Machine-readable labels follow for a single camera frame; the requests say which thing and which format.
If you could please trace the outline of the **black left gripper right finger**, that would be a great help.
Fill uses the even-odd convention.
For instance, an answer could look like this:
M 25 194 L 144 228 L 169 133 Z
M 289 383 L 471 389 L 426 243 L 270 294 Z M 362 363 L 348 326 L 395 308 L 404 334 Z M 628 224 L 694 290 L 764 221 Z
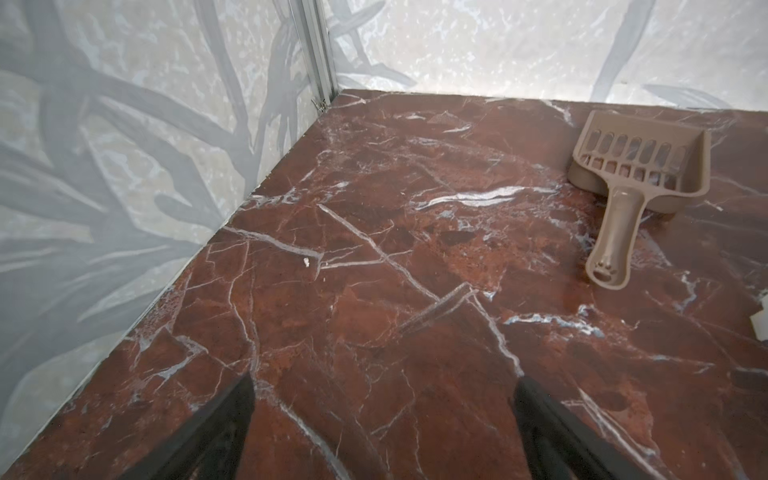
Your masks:
M 516 384 L 512 411 L 534 479 L 650 477 L 529 376 Z

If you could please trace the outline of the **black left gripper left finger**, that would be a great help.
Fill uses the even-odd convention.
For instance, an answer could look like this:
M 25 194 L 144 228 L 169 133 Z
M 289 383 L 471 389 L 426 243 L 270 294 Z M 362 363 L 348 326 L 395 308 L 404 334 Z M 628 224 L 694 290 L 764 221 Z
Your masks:
M 250 375 L 240 376 L 122 479 L 234 479 L 255 405 Z

